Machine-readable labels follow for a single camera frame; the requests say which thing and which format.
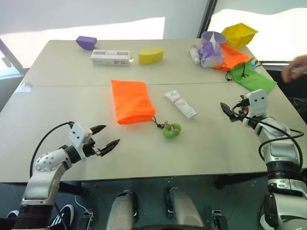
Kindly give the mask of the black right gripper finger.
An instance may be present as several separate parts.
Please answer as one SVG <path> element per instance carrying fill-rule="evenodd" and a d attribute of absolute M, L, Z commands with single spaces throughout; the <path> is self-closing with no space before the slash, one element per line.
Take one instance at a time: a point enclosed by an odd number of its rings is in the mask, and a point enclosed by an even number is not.
<path fill-rule="evenodd" d="M 230 121 L 236 121 L 236 115 L 227 104 L 220 102 L 220 107 L 224 114 L 228 116 Z"/>

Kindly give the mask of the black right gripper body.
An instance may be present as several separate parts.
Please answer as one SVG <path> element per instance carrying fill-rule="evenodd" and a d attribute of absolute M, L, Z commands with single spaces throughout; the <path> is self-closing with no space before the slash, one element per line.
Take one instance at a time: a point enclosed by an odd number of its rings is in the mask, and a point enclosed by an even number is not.
<path fill-rule="evenodd" d="M 248 106 L 250 105 L 249 99 L 245 98 L 244 95 L 240 95 L 241 101 L 239 101 L 236 105 L 231 109 L 232 117 L 230 118 L 231 122 L 243 121 L 246 114 L 248 113 Z"/>

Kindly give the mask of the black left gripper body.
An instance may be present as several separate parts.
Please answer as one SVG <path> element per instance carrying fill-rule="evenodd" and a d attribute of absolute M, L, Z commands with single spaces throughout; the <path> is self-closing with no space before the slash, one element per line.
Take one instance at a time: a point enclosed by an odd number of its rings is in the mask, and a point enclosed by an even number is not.
<path fill-rule="evenodd" d="M 86 157 L 93 155 L 101 156 L 100 149 L 95 146 L 95 141 L 92 138 L 90 138 L 87 144 L 83 145 L 83 152 Z"/>

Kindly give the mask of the bystander bare hand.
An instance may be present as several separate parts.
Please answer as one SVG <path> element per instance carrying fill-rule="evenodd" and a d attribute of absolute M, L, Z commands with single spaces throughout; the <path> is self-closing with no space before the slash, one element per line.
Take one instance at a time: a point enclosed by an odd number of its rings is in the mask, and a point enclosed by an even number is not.
<path fill-rule="evenodd" d="M 282 79 L 285 83 L 290 83 L 303 76 L 307 71 L 307 56 L 297 56 L 282 71 Z"/>

